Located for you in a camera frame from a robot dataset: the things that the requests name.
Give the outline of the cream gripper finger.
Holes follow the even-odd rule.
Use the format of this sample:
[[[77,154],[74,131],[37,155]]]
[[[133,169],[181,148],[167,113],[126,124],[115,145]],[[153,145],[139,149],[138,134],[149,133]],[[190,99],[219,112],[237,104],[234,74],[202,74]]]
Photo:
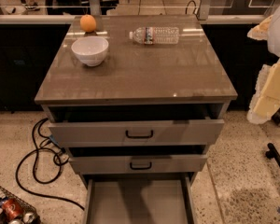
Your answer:
[[[280,108],[280,59],[273,66],[262,66],[255,91],[246,117],[253,124],[263,124]]]
[[[249,38],[255,40],[266,40],[268,38],[268,29],[273,16],[269,16],[264,19],[261,23],[251,28],[247,33]]]

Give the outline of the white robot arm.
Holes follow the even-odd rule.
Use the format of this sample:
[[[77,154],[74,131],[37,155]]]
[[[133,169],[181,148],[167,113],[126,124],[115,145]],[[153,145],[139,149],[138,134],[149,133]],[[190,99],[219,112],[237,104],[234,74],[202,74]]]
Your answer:
[[[263,124],[280,108],[280,6],[274,14],[252,28],[247,36],[266,40],[268,51],[278,57],[275,64],[264,64],[260,69],[247,113],[249,122]]]

